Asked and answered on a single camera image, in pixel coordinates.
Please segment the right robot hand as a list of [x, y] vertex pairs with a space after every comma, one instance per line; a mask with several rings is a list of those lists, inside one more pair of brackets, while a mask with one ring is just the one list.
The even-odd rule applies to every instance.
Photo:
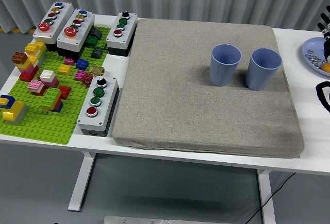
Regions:
[[317, 24], [317, 27], [319, 28], [319, 30], [321, 31], [323, 37], [324, 37], [324, 44], [323, 44], [323, 48], [324, 48], [324, 56], [325, 56], [325, 60], [327, 62], [329, 62], [329, 14], [325, 14], [324, 12], [322, 12], [320, 14], [321, 19], [323, 20], [323, 23], [319, 22]]

